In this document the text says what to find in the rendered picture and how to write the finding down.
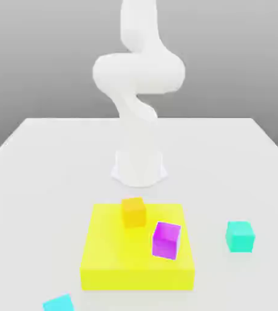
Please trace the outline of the small orange cube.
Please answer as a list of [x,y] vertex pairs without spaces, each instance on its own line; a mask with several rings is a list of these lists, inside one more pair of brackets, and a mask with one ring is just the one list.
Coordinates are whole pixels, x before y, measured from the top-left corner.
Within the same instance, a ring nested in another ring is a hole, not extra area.
[[141,197],[123,199],[121,213],[126,228],[144,227],[146,225],[146,206]]

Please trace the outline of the small magenta cube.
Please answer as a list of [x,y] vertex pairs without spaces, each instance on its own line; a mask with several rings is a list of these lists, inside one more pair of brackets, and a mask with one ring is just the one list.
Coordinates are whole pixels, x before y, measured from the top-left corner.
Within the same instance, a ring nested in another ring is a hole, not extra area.
[[157,222],[152,236],[152,255],[176,260],[180,248],[181,225]]

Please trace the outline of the small turquoise cube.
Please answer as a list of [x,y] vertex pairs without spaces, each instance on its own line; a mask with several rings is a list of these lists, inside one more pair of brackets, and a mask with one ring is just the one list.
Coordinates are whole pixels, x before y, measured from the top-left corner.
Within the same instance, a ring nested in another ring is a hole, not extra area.
[[251,253],[256,235],[248,221],[228,221],[226,243],[232,253]]

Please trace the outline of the small cyan cube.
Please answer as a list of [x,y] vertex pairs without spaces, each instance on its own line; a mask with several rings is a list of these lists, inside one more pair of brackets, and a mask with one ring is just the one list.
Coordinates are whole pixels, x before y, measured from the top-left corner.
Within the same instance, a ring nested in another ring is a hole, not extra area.
[[46,301],[42,307],[44,311],[75,311],[69,294]]

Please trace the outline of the large yellow box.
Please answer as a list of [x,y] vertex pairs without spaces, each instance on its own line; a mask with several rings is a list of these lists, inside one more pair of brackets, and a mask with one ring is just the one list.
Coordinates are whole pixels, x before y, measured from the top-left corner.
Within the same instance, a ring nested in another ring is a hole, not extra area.
[[[125,228],[118,203],[95,204],[80,266],[83,290],[192,290],[195,267],[183,207],[150,203],[144,227]],[[152,255],[157,222],[181,226],[175,260]]]

